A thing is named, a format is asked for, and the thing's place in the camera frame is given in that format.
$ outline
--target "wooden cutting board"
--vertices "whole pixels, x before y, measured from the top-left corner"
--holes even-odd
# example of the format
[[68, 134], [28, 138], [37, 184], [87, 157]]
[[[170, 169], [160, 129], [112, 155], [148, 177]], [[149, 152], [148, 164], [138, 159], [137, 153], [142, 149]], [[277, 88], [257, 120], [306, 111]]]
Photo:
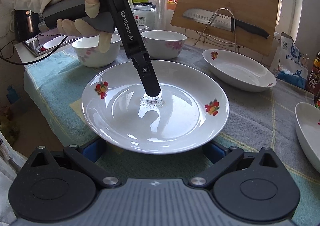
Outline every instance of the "wooden cutting board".
[[[268, 39], [250, 34], [243, 29], [236, 28], [237, 44], [268, 56], [271, 50], [272, 39], [276, 27], [279, 0], [179, 0], [174, 11], [171, 25], [202, 32], [204, 24], [182, 17], [182, 14], [191, 8], [201, 8], [214, 12], [218, 8], [227, 8], [236, 19], [259, 26], [266, 30]], [[222, 10], [218, 12], [226, 16], [231, 14]], [[234, 41], [234, 34], [230, 31], [209, 26], [207, 34], [228, 41]]]

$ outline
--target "table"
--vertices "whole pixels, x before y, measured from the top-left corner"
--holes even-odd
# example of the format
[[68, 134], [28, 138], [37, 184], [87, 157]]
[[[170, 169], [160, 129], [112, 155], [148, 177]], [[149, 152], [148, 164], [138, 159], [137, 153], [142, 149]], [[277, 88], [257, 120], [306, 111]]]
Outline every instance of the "table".
[[[264, 146], [272, 147], [301, 192], [294, 221], [300, 226], [317, 225], [320, 222], [320, 174], [311, 166], [299, 145], [294, 114], [297, 103], [313, 103], [312, 94], [280, 80], [275, 87], [262, 93], [238, 90], [209, 72], [202, 51], [184, 46], [173, 61], [204, 72], [226, 92], [230, 115], [215, 140], [226, 147], [236, 145], [248, 152], [258, 152]], [[108, 67], [126, 61], [128, 59], [121, 49], [117, 60]], [[96, 136], [81, 114], [81, 94], [87, 83], [105, 68], [82, 66], [72, 48], [26, 67], [25, 90], [64, 146], [82, 145]], [[112, 145], [97, 164], [122, 180], [128, 177], [190, 178], [211, 165], [201, 149], [158, 156], [134, 153]]]

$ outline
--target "hand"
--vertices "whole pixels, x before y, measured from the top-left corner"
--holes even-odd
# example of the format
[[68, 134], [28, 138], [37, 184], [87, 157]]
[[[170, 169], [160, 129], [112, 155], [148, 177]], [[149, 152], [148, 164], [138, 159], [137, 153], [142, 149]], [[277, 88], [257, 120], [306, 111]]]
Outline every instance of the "hand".
[[[85, 0], [85, 12], [90, 18], [95, 18], [100, 9], [99, 0]], [[95, 37], [100, 34], [98, 49], [101, 53], [109, 50], [112, 34], [95, 30], [82, 19], [71, 21], [68, 19], [57, 21], [57, 27], [61, 35], [76, 37]]]

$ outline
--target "salt bag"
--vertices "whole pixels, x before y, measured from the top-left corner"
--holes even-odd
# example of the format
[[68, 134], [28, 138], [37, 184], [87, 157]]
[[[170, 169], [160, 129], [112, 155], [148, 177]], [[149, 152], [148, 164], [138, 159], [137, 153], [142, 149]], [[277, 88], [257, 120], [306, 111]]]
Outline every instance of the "salt bag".
[[301, 62], [302, 60], [303, 55], [296, 47], [293, 39], [282, 33], [270, 71], [276, 78], [305, 89], [308, 69]]

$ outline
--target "floral pattern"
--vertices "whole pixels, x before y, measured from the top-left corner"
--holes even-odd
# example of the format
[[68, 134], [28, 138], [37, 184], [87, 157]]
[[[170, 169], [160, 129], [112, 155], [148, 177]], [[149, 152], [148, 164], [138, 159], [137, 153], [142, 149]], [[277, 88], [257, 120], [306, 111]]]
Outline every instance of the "floral pattern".
[[219, 112], [218, 109], [219, 107], [219, 102], [217, 99], [214, 99], [213, 102], [210, 102], [209, 104], [205, 105], [205, 111], [209, 113], [210, 115], [216, 116]]
[[168, 41], [165, 46], [167, 48], [171, 48], [172, 50], [178, 50], [179, 53], [182, 50], [182, 42], [181, 41]]
[[211, 52], [212, 60], [215, 60], [218, 57], [218, 55], [219, 55], [218, 52], [215, 52], [215, 51]]
[[89, 58], [90, 55], [94, 54], [96, 51], [94, 48], [85, 48], [82, 55], [78, 55], [83, 63]]
[[108, 82], [103, 82], [97, 84], [94, 89], [97, 92], [97, 95], [99, 95], [102, 100], [104, 100], [104, 98], [107, 96], [108, 85]]

